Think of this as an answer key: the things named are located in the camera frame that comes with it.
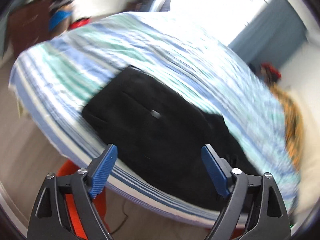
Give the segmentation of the red black hat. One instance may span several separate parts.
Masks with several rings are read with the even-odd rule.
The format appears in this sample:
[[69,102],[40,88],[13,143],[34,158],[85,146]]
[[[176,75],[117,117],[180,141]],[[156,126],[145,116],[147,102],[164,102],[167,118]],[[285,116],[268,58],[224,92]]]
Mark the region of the red black hat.
[[267,83],[277,83],[281,79],[281,73],[271,63],[261,63],[260,72]]

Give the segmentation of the black pants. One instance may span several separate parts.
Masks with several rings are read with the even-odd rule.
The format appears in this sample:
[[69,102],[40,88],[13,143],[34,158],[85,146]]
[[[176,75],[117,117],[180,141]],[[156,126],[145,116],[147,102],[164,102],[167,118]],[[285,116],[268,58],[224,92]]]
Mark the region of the black pants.
[[134,67],[127,67],[83,108],[82,117],[119,159],[153,187],[190,204],[220,210],[201,159],[209,144],[232,167],[256,175],[222,116],[208,114],[174,90]]

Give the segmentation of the clothes pile on nightstand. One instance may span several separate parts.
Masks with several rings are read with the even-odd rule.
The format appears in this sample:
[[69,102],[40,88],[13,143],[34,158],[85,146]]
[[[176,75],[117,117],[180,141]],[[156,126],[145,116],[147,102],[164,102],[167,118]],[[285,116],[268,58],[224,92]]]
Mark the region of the clothes pile on nightstand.
[[15,56],[29,47],[89,23],[74,19],[75,0],[1,0],[1,57],[11,47]]

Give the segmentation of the blue curtain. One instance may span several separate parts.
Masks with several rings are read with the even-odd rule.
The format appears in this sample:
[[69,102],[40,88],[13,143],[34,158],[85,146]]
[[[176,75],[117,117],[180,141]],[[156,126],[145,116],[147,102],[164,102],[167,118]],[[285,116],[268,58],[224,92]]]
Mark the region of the blue curtain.
[[255,71],[261,63],[277,69],[306,41],[306,27],[287,0],[270,3],[228,45]]

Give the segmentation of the orange floral blanket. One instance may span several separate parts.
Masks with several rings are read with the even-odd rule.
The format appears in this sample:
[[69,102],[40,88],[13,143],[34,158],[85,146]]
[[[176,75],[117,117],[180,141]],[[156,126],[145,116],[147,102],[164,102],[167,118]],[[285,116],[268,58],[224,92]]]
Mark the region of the orange floral blanket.
[[304,146],[303,117],[293,98],[276,84],[269,87],[280,102],[285,116],[286,149],[296,171],[300,170],[300,161]]

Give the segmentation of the brown wooden nightstand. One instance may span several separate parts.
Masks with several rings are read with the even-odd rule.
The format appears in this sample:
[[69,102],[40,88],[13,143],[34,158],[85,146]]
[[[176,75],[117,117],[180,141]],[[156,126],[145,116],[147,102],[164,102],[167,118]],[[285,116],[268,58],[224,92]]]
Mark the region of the brown wooden nightstand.
[[49,39],[49,7],[52,0],[35,0],[10,13],[7,23],[14,57]]

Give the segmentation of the striped blue green bedsheet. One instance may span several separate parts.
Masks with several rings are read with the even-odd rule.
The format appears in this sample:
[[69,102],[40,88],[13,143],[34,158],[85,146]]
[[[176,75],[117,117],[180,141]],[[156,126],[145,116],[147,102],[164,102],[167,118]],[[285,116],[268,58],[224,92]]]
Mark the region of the striped blue green bedsheet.
[[274,176],[288,213],[295,210],[300,175],[280,102],[235,52],[168,12],[124,12],[39,43],[20,53],[9,89],[61,155],[87,166],[105,146],[81,110],[129,64],[222,115],[248,160]]

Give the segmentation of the red fleece garment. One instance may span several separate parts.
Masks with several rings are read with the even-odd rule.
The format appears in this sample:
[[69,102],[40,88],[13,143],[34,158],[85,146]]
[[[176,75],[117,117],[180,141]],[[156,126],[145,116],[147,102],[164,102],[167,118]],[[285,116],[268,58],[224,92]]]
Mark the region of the red fleece garment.
[[53,188],[66,197],[66,209],[72,227],[72,239],[111,239],[106,215],[106,191],[94,187],[98,173],[91,165],[80,169],[68,160],[59,169]]

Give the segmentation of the cream padded headboard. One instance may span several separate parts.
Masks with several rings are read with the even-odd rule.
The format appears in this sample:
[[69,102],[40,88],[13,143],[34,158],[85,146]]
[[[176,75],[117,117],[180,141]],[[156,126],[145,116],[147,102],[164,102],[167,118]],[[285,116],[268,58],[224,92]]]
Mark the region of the cream padded headboard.
[[319,130],[310,109],[293,89],[287,90],[303,118],[304,143],[300,161],[300,184],[296,214],[309,211],[319,199]]

